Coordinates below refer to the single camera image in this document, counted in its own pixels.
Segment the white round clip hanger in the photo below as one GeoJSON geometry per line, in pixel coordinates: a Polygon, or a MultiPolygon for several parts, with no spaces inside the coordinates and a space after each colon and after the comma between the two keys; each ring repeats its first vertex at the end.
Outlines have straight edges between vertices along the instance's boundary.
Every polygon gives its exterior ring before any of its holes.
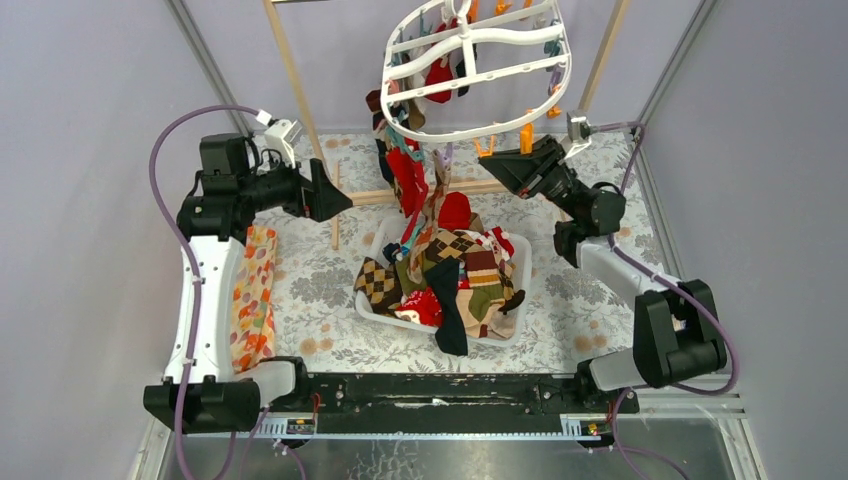
{"type": "Polygon", "coordinates": [[[384,49],[378,105],[391,131],[424,143],[449,143],[515,130],[545,116],[569,86],[573,56],[556,1],[527,1],[514,9],[499,1],[480,18],[476,1],[427,1],[408,13],[389,34],[384,49]],[[542,54],[499,68],[479,62],[483,46],[534,47],[542,54]],[[541,103],[509,119],[448,133],[427,133],[408,114],[419,100],[456,95],[463,88],[507,78],[547,73],[541,103]]]}

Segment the dark navy sock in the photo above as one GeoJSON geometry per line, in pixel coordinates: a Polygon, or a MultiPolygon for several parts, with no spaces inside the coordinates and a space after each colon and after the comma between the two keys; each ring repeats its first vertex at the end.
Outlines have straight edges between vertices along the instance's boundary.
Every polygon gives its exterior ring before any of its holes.
{"type": "Polygon", "coordinates": [[[449,257],[425,271],[425,279],[442,310],[442,325],[435,333],[439,349],[449,355],[467,356],[468,341],[456,298],[459,282],[459,261],[449,257]]]}

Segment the red snowflake christmas sock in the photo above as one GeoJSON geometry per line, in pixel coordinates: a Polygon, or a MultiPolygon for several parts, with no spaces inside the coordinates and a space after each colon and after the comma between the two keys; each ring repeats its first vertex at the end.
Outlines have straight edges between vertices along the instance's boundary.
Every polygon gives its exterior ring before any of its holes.
{"type": "Polygon", "coordinates": [[[429,327],[441,327],[444,318],[441,304],[430,287],[412,291],[394,310],[394,315],[400,320],[429,327]]]}

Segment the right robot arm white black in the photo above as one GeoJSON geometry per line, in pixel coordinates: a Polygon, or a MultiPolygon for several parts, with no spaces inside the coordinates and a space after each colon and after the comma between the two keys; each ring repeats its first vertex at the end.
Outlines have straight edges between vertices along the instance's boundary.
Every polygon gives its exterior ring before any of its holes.
{"type": "Polygon", "coordinates": [[[631,347],[580,364],[573,386],[577,405],[597,412],[613,391],[683,388],[690,379],[725,368],[729,348],[710,287],[658,273],[619,247],[615,235],[626,210],[623,190],[610,182],[586,184],[568,165],[568,154],[546,135],[529,153],[496,151],[479,163],[512,194],[541,195],[563,211],[567,220],[554,227],[557,255],[603,283],[633,313],[631,347]]]}

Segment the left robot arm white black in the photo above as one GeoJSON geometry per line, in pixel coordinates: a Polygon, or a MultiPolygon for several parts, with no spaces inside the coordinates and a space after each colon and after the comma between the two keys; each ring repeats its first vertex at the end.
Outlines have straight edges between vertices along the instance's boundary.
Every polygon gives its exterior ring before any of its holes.
{"type": "Polygon", "coordinates": [[[249,163],[253,150],[238,134],[204,137],[195,186],[176,217],[183,256],[177,336],[161,383],[143,392],[145,410],[172,431],[247,432],[274,401],[288,411],[309,401],[300,360],[273,357],[244,373],[233,367],[237,271],[258,213],[281,208],[292,217],[324,222],[353,202],[333,184],[322,160],[301,165],[272,158],[259,168],[249,163]]]}

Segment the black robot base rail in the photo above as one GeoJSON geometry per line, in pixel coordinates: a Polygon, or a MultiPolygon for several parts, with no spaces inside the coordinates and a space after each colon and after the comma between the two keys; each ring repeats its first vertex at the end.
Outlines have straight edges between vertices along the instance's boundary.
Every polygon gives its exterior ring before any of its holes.
{"type": "Polygon", "coordinates": [[[286,438],[564,437],[594,441],[633,393],[555,374],[312,373],[272,403],[266,422],[286,438]]]}

